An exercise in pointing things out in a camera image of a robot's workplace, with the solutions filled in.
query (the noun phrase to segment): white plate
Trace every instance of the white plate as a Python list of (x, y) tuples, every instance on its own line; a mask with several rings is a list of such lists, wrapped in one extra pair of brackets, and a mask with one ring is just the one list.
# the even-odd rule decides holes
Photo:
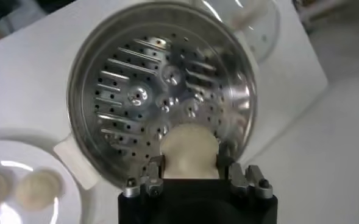
[[(41, 211), (25, 211), (14, 199), (16, 184), (33, 170), (50, 169), (61, 175), (63, 194)], [(42, 149), (21, 142), (0, 141), (0, 172), (12, 191), (0, 204), (0, 224), (80, 223), (82, 203), (77, 185), (63, 164)]]

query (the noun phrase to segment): metal slot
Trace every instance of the metal slot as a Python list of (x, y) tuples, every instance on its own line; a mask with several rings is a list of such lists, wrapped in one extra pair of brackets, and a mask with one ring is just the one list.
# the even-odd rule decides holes
[(119, 75), (119, 74), (115, 74), (115, 73), (112, 73), (112, 72), (101, 71), (101, 74), (102, 75), (107, 75), (107, 76), (115, 78), (115, 79), (129, 80), (129, 77)]
[(168, 52), (165, 47), (161, 47), (159, 44), (152, 44), (150, 42), (143, 41), (143, 40), (140, 40), (140, 39), (134, 39), (134, 42), (136, 42), (138, 44), (141, 44), (143, 46), (152, 48), (153, 50), (163, 51), (164, 53)]
[(199, 78), (199, 79), (201, 79), (201, 80), (204, 80), (204, 81), (213, 82), (213, 83), (218, 83), (218, 82), (219, 82), (219, 80), (216, 80), (216, 79), (214, 79), (214, 78), (211, 78), (211, 77), (209, 77), (209, 76), (207, 76), (207, 75), (203, 75), (203, 74), (200, 74), (200, 73), (192, 72), (192, 71), (190, 71), (189, 69), (186, 69), (186, 72), (187, 72), (187, 74), (189, 74), (189, 75), (191, 75), (191, 76), (194, 76), (194, 77), (197, 77), (197, 78)]
[(108, 86), (108, 85), (101, 84), (101, 83), (98, 83), (97, 86), (101, 87), (102, 89), (107, 89), (107, 90), (114, 91), (117, 93), (121, 92), (121, 89), (117, 88), (117, 87), (112, 87), (112, 86)]
[(191, 60), (186, 60), (188, 61), (189, 63), (193, 64), (193, 65), (198, 65), (204, 69), (208, 69), (208, 70), (211, 70), (211, 71), (216, 71), (217, 69), (212, 66), (212, 65), (209, 65), (209, 64), (206, 64), (206, 63), (203, 63), (203, 62), (199, 62), (199, 61), (191, 61)]
[(136, 57), (139, 57), (139, 58), (142, 58), (142, 59), (145, 59), (145, 60), (149, 60), (151, 62), (155, 62), (155, 63), (160, 63), (162, 62), (160, 59), (158, 58), (155, 58), (155, 57), (151, 57), (149, 55), (145, 55), (145, 54), (141, 54), (141, 53), (137, 53), (135, 51), (130, 51), (128, 49), (125, 49), (125, 48), (122, 48), (122, 47), (119, 47), (118, 50), (122, 51), (122, 52), (125, 52), (127, 54), (130, 54), (130, 55), (133, 55), (133, 56), (136, 56)]
[(105, 134), (121, 135), (121, 136), (127, 136), (127, 137), (131, 137), (131, 138), (139, 138), (140, 137), (140, 135), (136, 135), (136, 134), (132, 134), (132, 133), (124, 132), (124, 131), (119, 131), (119, 130), (114, 130), (111, 128), (102, 128), (101, 132), (105, 133)]
[(152, 75), (157, 75), (157, 73), (151, 69), (148, 69), (148, 68), (143, 68), (143, 67), (140, 67), (140, 66), (137, 66), (137, 65), (132, 65), (132, 64), (129, 64), (129, 63), (125, 63), (125, 62), (122, 62), (122, 61), (118, 61), (118, 60), (115, 60), (115, 59), (107, 59), (108, 62), (112, 63), (112, 64), (115, 64), (115, 65), (119, 65), (123, 68), (128, 68), (128, 69), (135, 69), (135, 70), (139, 70), (139, 71), (143, 71), (145, 73), (150, 73)]
[(105, 98), (101, 98), (101, 97), (95, 97), (96, 100), (104, 102), (104, 103), (108, 103), (114, 107), (122, 107), (123, 103), (118, 102), (118, 101), (114, 101), (114, 100), (109, 100), (109, 99), (105, 99)]
[(131, 119), (124, 118), (124, 117), (117, 116), (117, 115), (112, 115), (112, 114), (107, 114), (107, 113), (102, 113), (102, 112), (97, 112), (96, 114), (98, 117), (100, 117), (102, 119), (110, 120), (110, 121), (119, 121), (119, 122), (123, 122), (123, 123), (127, 123), (127, 122), (138, 123)]

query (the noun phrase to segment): white surface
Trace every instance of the white surface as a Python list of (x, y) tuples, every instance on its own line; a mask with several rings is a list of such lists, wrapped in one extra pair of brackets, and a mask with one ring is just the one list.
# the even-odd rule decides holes
[(56, 145), (53, 151), (59, 156), (85, 190), (90, 190), (101, 180), (99, 173), (97, 173), (79, 150), (72, 135), (69, 135)]
[[(20, 139), (33, 135), (50, 142), (64, 139), (69, 133), (66, 85), (79, 46), (100, 21), (134, 2), (138, 1), (78, 0), (2, 39), (0, 135)], [(241, 162), (263, 149), (327, 86), (290, 0), (277, 3), (280, 39), (256, 77), (258, 116)], [(94, 191), (93, 223), (115, 223), (119, 190), (101, 181)]]
[[(53, 170), (62, 178), (62, 195), (41, 211), (24, 210), (14, 198), (14, 190), (27, 174), (40, 169)], [(67, 169), (50, 154), (31, 145), (0, 141), (0, 172), (12, 183), (7, 200), (0, 204), (0, 224), (79, 223), (82, 203), (79, 190)]]
[(251, 163), (273, 185), (279, 223), (359, 224), (359, 73)]
[(279, 223), (359, 224), (359, 8), (311, 40), (329, 90), (252, 163), (273, 184)]

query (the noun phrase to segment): perforated metal tray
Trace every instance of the perforated metal tray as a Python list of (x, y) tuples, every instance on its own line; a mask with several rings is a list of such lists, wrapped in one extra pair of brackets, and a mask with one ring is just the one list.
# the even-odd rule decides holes
[(221, 153), (244, 151), (256, 108), (254, 73), (236, 38), (179, 3), (125, 9), (81, 47), (68, 86), (73, 135), (115, 185), (142, 174), (178, 124), (208, 127)]

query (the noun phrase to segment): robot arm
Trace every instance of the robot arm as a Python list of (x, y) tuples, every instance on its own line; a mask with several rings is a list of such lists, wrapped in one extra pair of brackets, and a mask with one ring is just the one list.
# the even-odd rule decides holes
[(118, 197), (119, 224), (276, 224), (278, 200), (258, 166), (243, 174), (219, 157), (220, 179), (163, 179), (164, 156), (151, 158), (147, 176), (129, 178)]

